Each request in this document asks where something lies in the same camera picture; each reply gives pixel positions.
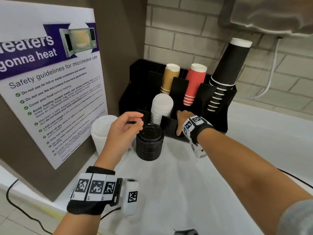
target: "cup dispenser organizer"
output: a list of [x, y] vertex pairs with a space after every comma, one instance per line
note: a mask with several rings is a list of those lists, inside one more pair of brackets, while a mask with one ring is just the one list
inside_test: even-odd
[[[130, 66], [130, 82], [119, 101], [120, 114], [126, 111], [138, 111], [144, 114], [144, 123], [150, 123], [152, 100], [160, 93], [165, 67], [165, 64], [144, 59], [139, 59]], [[160, 124], [164, 135], [189, 142], [183, 133], [180, 136], [176, 135], [177, 110], [187, 110], [195, 115], [202, 116], [216, 130], [226, 133], [228, 130], [227, 111], [237, 92], [236, 86], [234, 85], [232, 89], [225, 91], [225, 95], [215, 112], [209, 111], [208, 105], [217, 87], [209, 84], [211, 75], [206, 74], [204, 83], [201, 83], [193, 104], [186, 106], [183, 100], [188, 87], [188, 80], [185, 79], [187, 72], [188, 70], [181, 69], [179, 77], [173, 79], [170, 97], [174, 101], [174, 106], [169, 117], [162, 116]]]

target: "wrist tracker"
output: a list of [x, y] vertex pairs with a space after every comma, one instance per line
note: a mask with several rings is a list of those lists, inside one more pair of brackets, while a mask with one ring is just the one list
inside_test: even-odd
[[197, 140], [198, 135], [206, 128], [214, 129], [205, 118], [197, 115], [188, 118], [183, 124], [183, 133], [189, 139], [189, 143], [196, 158], [204, 158], [207, 156]]
[[117, 178], [114, 171], [89, 167], [76, 180], [67, 211], [72, 214], [102, 214], [107, 204], [115, 204], [121, 183], [122, 179]]

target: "left hand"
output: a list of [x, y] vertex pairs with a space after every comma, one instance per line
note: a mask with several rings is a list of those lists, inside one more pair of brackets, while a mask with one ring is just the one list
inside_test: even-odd
[[139, 112], [125, 112], [111, 124], [105, 146], [94, 166], [114, 170], [128, 150], [133, 137], [143, 129], [141, 117], [143, 114]]

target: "right hand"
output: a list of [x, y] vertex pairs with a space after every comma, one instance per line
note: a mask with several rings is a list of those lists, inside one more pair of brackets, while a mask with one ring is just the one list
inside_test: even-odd
[[193, 113], [189, 112], [189, 111], [177, 111], [177, 120], [178, 120], [178, 126], [177, 126], [177, 130], [176, 130], [176, 135], [179, 136], [182, 133], [182, 125], [184, 124], [184, 122], [190, 118], [194, 116]]

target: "white countertop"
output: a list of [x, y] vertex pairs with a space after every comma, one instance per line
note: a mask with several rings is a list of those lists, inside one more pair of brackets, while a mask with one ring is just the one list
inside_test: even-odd
[[[313, 122], [232, 102], [227, 135], [313, 184]], [[174, 229], [196, 229], [200, 235], [262, 234], [209, 158], [196, 159], [188, 143], [166, 137], [161, 156], [152, 162], [138, 158], [133, 148], [116, 167], [116, 175], [139, 181], [136, 214], [125, 217], [116, 211], [101, 221], [101, 228], [120, 235], [171, 235]], [[95, 153], [81, 172], [96, 158]], [[0, 167], [0, 186], [7, 188], [15, 179]], [[75, 180], [55, 202], [22, 183], [12, 193], [65, 212]], [[312, 189], [301, 186], [313, 194]]]

